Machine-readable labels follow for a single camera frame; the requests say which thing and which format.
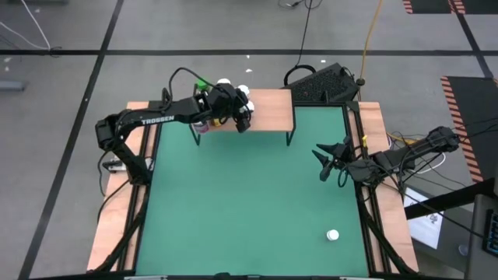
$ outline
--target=wooden shelf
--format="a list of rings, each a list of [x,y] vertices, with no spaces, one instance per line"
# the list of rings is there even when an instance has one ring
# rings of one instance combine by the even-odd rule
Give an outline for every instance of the wooden shelf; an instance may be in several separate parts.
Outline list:
[[[249,100],[254,104],[248,131],[292,131],[293,101],[290,89],[251,89]],[[209,131],[237,131],[233,119]]]

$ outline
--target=floor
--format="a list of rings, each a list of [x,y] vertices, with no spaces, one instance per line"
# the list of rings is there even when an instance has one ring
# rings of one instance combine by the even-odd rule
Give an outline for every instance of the floor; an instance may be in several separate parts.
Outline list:
[[[57,58],[12,53],[7,50],[33,48],[0,27],[0,78],[29,81],[22,93],[0,95],[0,129],[7,131],[0,138],[0,158],[8,163],[0,169],[0,271],[5,279],[85,272],[102,202],[96,170],[101,151],[93,129],[99,119],[128,101],[159,98],[179,66],[209,80],[281,87],[296,64],[307,13],[303,5],[279,8],[276,0],[28,3],[51,46],[68,52]],[[323,1],[311,11],[304,44],[309,51],[301,62],[315,68],[338,62],[358,75],[376,4]],[[115,28],[108,28],[111,18],[117,20]],[[498,16],[466,15],[465,20],[481,50],[498,50],[493,32]],[[0,21],[43,44],[19,3],[0,0]],[[377,52],[366,58],[363,100],[381,103],[388,131],[425,134],[438,125],[452,127],[440,77],[484,75],[476,59],[480,53],[472,50],[455,14],[409,15],[402,0],[384,2],[370,49]],[[496,52],[484,54],[492,55],[484,61],[497,73]],[[291,79],[306,74],[297,72]],[[179,75],[174,98],[190,95],[194,82]],[[461,151],[449,154],[439,171],[471,183]],[[461,187],[434,173],[423,176],[450,189]],[[448,192],[410,181],[429,194]],[[461,277],[429,257],[418,258],[427,274]]]

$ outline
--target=yellow cable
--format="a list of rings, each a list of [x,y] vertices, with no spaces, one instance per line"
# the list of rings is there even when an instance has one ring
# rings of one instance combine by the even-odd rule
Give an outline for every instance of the yellow cable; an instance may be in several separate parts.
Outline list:
[[[363,73],[365,70],[366,50],[368,49],[368,42],[370,41],[370,35],[372,35],[372,30],[374,29],[375,22],[377,21],[377,17],[379,16],[379,13],[381,12],[382,1],[383,0],[379,0],[379,4],[377,5],[377,10],[375,10],[375,15],[373,16],[372,23],[370,23],[370,28],[368,30],[368,34],[366,35],[365,48],[363,49],[363,56],[361,59],[361,72],[359,73],[360,79],[363,79]],[[361,101],[360,91],[358,91],[358,101]]]
[[[406,144],[408,145],[411,145],[415,142],[417,142],[418,140],[417,139],[410,139],[410,138],[401,138],[401,137],[398,137],[398,136],[394,136],[392,135],[391,133],[388,133],[389,137],[393,138],[394,140],[398,140],[398,141],[401,141],[401,142],[405,142]]]

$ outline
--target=keyboard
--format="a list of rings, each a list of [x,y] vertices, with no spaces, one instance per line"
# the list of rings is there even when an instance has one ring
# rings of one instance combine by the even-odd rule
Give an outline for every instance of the keyboard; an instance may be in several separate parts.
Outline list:
[[[358,85],[339,63],[295,81],[283,89],[291,89],[296,101],[350,101],[358,93]]]
[[[486,212],[486,225],[484,228],[484,238],[482,249],[498,257],[498,213],[492,209]]]

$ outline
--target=green mat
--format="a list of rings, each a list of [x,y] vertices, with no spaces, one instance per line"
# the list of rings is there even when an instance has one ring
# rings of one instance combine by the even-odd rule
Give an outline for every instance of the green mat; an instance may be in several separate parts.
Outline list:
[[[296,133],[163,126],[137,275],[367,276],[352,181],[319,180],[316,143],[345,137],[342,109],[297,107]],[[325,237],[337,229],[340,237]]]

